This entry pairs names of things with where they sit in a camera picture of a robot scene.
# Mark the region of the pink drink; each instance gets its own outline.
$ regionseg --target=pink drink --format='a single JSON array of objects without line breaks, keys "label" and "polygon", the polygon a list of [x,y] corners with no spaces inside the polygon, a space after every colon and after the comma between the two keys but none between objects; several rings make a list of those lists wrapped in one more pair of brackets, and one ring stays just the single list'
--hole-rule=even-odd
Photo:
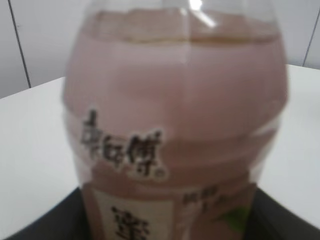
[{"label": "pink drink", "polygon": [[78,36],[65,119],[95,240],[244,233],[287,100],[283,46],[274,25],[205,15],[101,12]]}]

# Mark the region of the white label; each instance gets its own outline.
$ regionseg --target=white label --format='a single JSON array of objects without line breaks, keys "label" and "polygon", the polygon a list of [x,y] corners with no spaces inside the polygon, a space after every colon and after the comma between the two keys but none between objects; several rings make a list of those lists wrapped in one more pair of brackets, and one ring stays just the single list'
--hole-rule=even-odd
[{"label": "white label", "polygon": [[98,112],[91,109],[88,118],[83,121],[80,142],[93,161],[103,160],[119,173],[128,167],[127,176],[135,180],[161,182],[168,178],[168,171],[159,156],[162,136],[161,130],[144,136],[134,134],[129,141],[113,136],[98,128]]},{"label": "white label", "polygon": [[137,201],[93,190],[108,240],[172,239],[172,201]]}]

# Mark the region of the black tray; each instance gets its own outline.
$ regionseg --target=black tray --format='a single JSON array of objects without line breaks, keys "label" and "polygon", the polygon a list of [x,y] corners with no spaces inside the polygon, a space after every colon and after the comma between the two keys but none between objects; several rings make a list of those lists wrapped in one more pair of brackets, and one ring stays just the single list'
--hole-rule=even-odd
[{"label": "black tray", "polygon": [[[76,189],[42,218],[6,240],[91,240],[80,190]],[[320,240],[320,231],[259,189],[244,240]]]}]

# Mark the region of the white table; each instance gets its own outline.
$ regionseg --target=white table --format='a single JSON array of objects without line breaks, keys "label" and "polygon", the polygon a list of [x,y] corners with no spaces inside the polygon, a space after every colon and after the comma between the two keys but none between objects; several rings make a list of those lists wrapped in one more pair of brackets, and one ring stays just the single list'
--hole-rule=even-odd
[{"label": "white table", "polygon": [[[320,229],[320,70],[288,69],[291,99],[259,186]],[[62,120],[63,81],[0,99],[0,240],[77,187]]]}]

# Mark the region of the bottle neck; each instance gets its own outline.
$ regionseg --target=bottle neck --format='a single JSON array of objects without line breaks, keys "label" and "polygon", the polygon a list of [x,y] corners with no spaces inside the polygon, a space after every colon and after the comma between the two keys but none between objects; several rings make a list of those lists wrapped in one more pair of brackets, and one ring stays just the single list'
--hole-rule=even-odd
[{"label": "bottle neck", "polygon": [[92,9],[129,12],[134,9],[182,8],[195,11],[215,10],[241,14],[243,13],[244,2],[245,0],[93,0]]}]

